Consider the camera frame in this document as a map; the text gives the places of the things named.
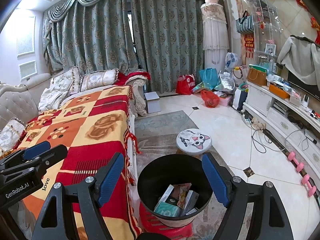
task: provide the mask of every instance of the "tassel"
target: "tassel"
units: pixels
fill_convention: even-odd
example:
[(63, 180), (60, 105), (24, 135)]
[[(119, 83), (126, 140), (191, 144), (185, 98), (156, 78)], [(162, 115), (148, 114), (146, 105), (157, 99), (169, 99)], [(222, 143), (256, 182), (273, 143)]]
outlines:
[(137, 142), (136, 136), (132, 132), (129, 132), (128, 137), (130, 137), (132, 139), (132, 141), (134, 141), (134, 146), (136, 147), (136, 152), (138, 154), (142, 154), (142, 152), (139, 151), (139, 149), (138, 149), (138, 142)]

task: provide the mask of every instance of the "screw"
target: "screw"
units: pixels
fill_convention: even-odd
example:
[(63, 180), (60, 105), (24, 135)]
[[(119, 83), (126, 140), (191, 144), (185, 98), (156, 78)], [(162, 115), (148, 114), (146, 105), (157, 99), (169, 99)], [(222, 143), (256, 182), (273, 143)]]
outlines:
[(86, 183), (91, 183), (91, 182), (93, 182), (93, 180), (94, 180), (94, 177), (92, 177), (92, 176), (89, 176), (89, 177), (85, 178), (85, 182)]
[(61, 187), (61, 183), (60, 182), (57, 182), (53, 185), (54, 188), (60, 188)]
[(233, 180), (234, 182), (236, 182), (236, 183), (241, 182), (241, 178), (238, 177), (238, 176), (234, 176), (234, 177), (232, 178), (232, 180)]
[(267, 186), (267, 187), (273, 187), (273, 183), (272, 183), (271, 181), (267, 181), (267, 182), (266, 182), (266, 186)]

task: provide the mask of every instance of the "blue gripper pad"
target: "blue gripper pad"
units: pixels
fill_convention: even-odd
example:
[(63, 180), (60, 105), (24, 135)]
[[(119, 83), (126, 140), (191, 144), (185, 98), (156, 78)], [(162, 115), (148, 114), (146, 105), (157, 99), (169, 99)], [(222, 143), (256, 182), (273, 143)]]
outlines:
[(50, 143), (48, 141), (44, 141), (26, 149), (22, 157), (25, 161), (31, 161), (34, 157), (37, 157), (47, 150), (50, 150), (50, 148)]
[(222, 203), (224, 207), (227, 207), (230, 203), (227, 195), (227, 186), (207, 155), (204, 155), (202, 158), (202, 169), (207, 176), (218, 202)]
[(110, 197), (113, 193), (113, 190), (115, 189), (123, 167), (124, 157), (122, 154), (119, 154), (100, 185), (100, 194), (97, 201), (99, 207), (102, 207), (104, 203), (107, 203), (110, 200)]

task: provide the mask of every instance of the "red plastic bag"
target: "red plastic bag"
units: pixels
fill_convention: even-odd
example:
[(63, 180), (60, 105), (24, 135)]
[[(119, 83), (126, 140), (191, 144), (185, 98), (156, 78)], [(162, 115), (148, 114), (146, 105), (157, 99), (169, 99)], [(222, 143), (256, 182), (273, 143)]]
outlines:
[(195, 77), (193, 75), (185, 75), (178, 77), (176, 93), (181, 95), (191, 95), (192, 89), (196, 86)]
[(206, 107), (215, 108), (219, 104), (219, 97), (211, 91), (201, 90), (201, 98)]

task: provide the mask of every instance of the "pink box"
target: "pink box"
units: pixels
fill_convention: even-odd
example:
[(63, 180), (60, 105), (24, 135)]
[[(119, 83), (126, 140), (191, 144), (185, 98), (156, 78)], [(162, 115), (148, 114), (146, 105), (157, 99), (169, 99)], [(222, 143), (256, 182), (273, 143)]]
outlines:
[(232, 95), (229, 95), (226, 98), (219, 98), (219, 105), (228, 106), (231, 99), (232, 99)]

